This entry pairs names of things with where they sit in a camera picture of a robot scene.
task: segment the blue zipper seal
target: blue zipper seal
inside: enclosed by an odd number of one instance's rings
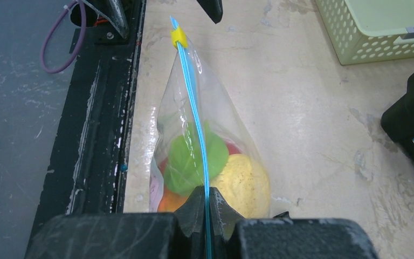
[[[178,29],[178,22],[170,17],[174,30]],[[197,128],[197,134],[199,136],[199,144],[201,146],[202,165],[204,167],[204,192],[205,192],[205,258],[212,259],[212,244],[210,233],[210,208],[209,208],[209,196],[210,196],[210,183],[209,183],[209,165],[207,163],[207,151],[204,141],[204,133],[202,131],[201,120],[197,111],[197,98],[196,98],[196,75],[192,67],[191,61],[187,58],[187,50],[182,44],[177,41],[178,54],[180,61],[182,62],[183,77],[187,86],[188,97],[191,104],[191,110],[194,117],[194,122]]]

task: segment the clear plastic bag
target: clear plastic bag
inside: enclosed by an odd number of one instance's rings
[[[206,146],[210,186],[244,217],[267,217],[270,184],[256,147],[223,84],[192,42],[184,49]],[[197,129],[176,56],[158,117],[158,142],[150,169],[150,211],[173,212],[204,185]]]

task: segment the cable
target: cable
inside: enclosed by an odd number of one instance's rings
[[[81,26],[80,26],[80,35],[79,35],[79,38],[78,38],[77,43],[75,45],[74,51],[72,51],[71,57],[66,61],[66,63],[64,63],[64,65],[60,66],[57,69],[50,69],[50,68],[48,68],[45,65],[45,49],[47,48],[47,45],[49,43],[49,40],[50,40],[51,36],[53,35],[54,31],[56,30],[56,28],[59,26],[59,24],[64,19],[64,17],[66,16],[66,14],[69,12],[69,10],[76,3],[78,3],[79,6],[80,6]],[[81,48],[82,43],[83,43],[83,40],[85,38],[85,31],[86,31],[86,11],[85,11],[85,4],[83,3],[82,0],[74,0],[72,3],[70,3],[67,7],[64,8],[63,13],[61,13],[61,15],[59,16],[58,20],[56,20],[56,22],[54,23],[53,27],[50,29],[49,34],[45,38],[44,43],[42,44],[42,49],[40,50],[40,56],[39,56],[41,67],[47,73],[55,74],[55,73],[59,73],[59,72],[63,71],[68,66],[70,66],[72,64],[72,62],[75,60],[75,58],[77,57],[78,53],[80,52],[80,48]]]
[[[109,21],[105,18],[99,18],[93,25],[93,27],[98,26],[99,24],[104,24],[104,23],[108,23]]]

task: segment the yellow ball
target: yellow ball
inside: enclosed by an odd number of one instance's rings
[[[267,172],[247,155],[230,155],[210,186],[217,187],[229,206],[243,217],[268,217],[271,189]]]

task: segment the toy fruit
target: toy fruit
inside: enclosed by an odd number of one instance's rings
[[[246,218],[266,217],[271,190],[264,168],[244,154],[230,155],[223,171],[210,182],[226,202]]]
[[[230,155],[240,154],[240,150],[232,143],[225,142]],[[158,166],[161,172],[165,171],[168,159],[164,159]],[[188,199],[188,196],[181,196],[171,192],[166,186],[164,187],[163,197],[158,206],[158,212],[174,212],[180,208]]]
[[[209,178],[212,179],[223,170],[229,151],[223,139],[210,131],[207,123],[203,130]],[[201,146],[195,132],[194,125],[188,123],[185,133],[172,141],[164,170],[164,185],[181,196],[189,196],[194,188],[204,183]]]

